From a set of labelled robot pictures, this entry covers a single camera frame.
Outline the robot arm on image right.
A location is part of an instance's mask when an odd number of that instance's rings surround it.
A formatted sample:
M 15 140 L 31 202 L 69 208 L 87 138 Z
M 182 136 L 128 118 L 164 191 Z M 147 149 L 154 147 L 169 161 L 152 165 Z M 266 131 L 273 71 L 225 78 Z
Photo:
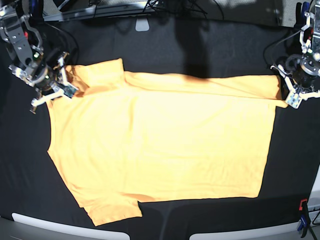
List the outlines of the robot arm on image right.
M 315 90 L 314 82 L 320 77 L 320 2 L 314 5 L 304 2 L 298 18 L 300 29 L 290 36 L 279 40 L 272 47 L 299 36 L 300 54 L 290 55 L 284 65 L 273 61 L 271 69 L 278 71 L 288 90 L 285 102 L 297 109 L 302 101 L 319 98 L 320 91 Z

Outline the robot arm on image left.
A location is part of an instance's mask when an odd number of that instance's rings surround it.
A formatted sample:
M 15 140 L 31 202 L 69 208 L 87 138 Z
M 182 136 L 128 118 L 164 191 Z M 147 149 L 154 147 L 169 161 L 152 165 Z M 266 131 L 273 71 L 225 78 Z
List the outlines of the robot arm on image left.
M 0 37 L 12 60 L 11 73 L 35 88 L 31 112 L 56 98 L 72 98 L 78 90 L 67 78 L 65 59 L 68 52 L 59 48 L 46 52 L 41 33 L 33 26 L 35 18 L 24 13 L 19 0 L 0 2 Z

